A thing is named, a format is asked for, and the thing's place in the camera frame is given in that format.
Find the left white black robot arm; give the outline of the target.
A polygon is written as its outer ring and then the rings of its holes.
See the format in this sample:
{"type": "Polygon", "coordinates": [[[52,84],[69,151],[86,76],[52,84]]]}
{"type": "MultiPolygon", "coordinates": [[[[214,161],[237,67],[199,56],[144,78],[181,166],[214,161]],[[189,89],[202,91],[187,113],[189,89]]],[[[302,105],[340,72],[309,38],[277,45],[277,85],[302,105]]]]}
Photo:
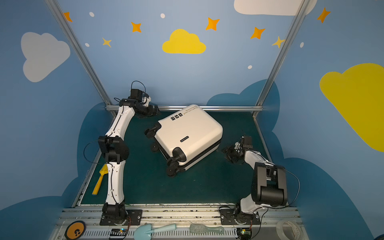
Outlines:
{"type": "Polygon", "coordinates": [[[125,207],[124,168],[130,150],[124,138],[130,121],[135,115],[152,117],[159,113],[157,106],[150,104],[150,96],[131,89],[131,95],[119,102],[118,114],[105,136],[98,139],[99,147],[108,168],[108,192],[102,208],[101,226],[124,226],[129,223],[125,207]]]}

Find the white hard-shell suitcase black lining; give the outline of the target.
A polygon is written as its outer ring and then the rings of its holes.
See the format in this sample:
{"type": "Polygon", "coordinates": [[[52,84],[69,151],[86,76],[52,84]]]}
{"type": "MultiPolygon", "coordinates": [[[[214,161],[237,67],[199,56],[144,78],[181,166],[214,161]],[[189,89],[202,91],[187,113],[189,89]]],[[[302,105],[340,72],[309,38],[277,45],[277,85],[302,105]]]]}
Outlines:
{"type": "Polygon", "coordinates": [[[198,105],[187,106],[145,131],[153,152],[167,160],[169,177],[185,172],[214,152],[223,137],[223,127],[198,105]]]}

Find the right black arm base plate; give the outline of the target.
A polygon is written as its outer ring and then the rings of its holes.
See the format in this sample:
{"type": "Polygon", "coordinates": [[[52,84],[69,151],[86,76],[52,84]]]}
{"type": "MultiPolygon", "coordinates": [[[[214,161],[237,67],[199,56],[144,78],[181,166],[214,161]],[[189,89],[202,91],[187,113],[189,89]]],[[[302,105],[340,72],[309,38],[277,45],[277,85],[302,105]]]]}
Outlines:
{"type": "Polygon", "coordinates": [[[222,225],[260,225],[261,220],[258,214],[245,214],[235,209],[220,209],[222,225]]]}

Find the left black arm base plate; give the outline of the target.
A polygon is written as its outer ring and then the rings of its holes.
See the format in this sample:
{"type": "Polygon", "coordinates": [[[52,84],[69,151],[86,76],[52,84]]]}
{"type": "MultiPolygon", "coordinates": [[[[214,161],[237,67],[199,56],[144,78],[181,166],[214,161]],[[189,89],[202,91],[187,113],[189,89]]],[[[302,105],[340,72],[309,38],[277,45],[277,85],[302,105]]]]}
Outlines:
{"type": "Polygon", "coordinates": [[[142,210],[103,211],[100,226],[139,226],[142,213],[142,210]]]}

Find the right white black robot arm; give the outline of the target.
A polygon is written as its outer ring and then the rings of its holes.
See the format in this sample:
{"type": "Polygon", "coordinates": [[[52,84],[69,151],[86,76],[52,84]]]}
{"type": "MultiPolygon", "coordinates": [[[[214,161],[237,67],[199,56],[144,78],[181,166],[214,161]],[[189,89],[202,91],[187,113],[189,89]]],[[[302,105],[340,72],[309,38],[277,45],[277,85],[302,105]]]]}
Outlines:
{"type": "Polygon", "coordinates": [[[222,152],[232,164],[245,163],[253,169],[251,193],[236,205],[233,218],[236,224],[253,222],[258,210],[285,207],[288,202],[286,169],[267,160],[253,149],[252,138],[243,136],[222,152]]]}

